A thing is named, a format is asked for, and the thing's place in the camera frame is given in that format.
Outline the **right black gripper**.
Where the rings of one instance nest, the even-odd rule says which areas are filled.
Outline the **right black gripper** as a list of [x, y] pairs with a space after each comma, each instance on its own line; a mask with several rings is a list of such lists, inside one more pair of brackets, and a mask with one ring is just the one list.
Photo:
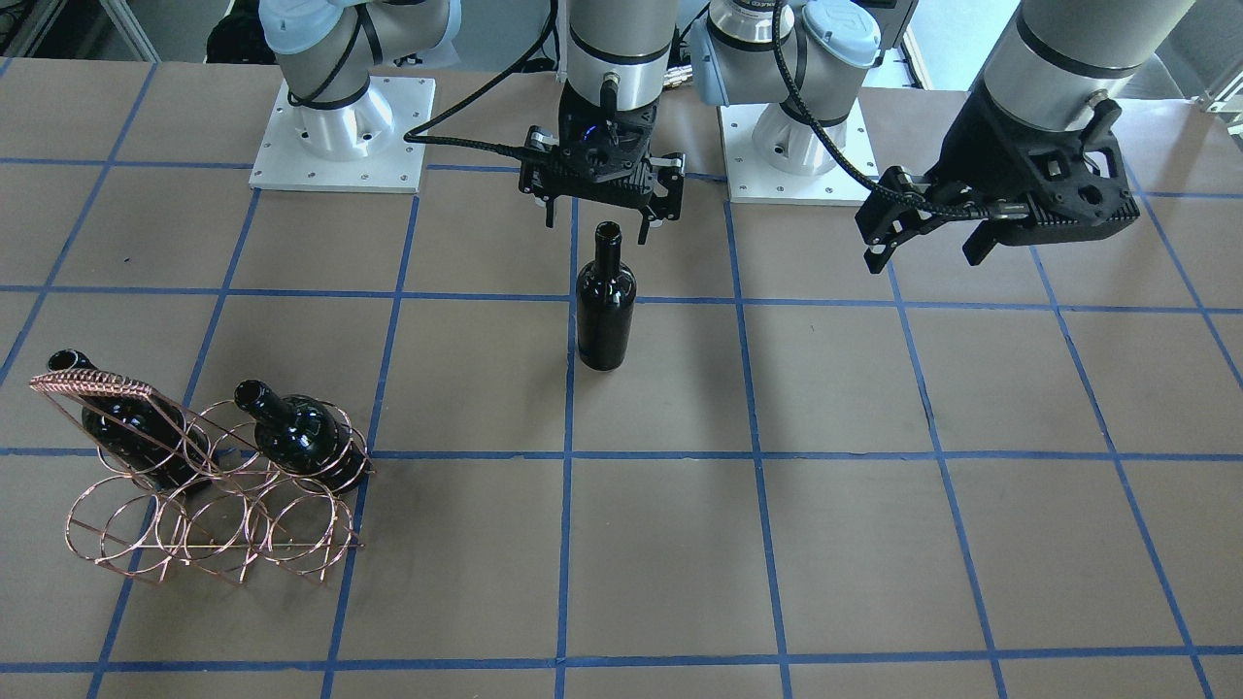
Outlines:
[[566, 85], [558, 104], [559, 137], [533, 126], [521, 148], [520, 192], [543, 208], [548, 229], [556, 228], [556, 199], [574, 197], [641, 213], [638, 245], [648, 244], [653, 228], [681, 216], [685, 155], [675, 150], [653, 155], [650, 139], [658, 100], [619, 111], [612, 87], [600, 90], [605, 106], [590, 103]]

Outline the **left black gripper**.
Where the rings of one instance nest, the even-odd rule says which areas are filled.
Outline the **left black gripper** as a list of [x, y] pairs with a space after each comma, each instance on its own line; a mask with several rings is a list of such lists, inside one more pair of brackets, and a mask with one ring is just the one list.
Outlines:
[[[963, 244], [970, 266], [999, 245], [1096, 243], [1141, 216], [1111, 132], [1122, 106], [1088, 100], [1093, 118], [1079, 131], [1048, 132], [1021, 123], [977, 85], [950, 127], [938, 160], [924, 177], [889, 167], [880, 184], [924, 204], [968, 208], [984, 218]], [[919, 209], [865, 209], [864, 262], [883, 274], [900, 245], [948, 216]]]

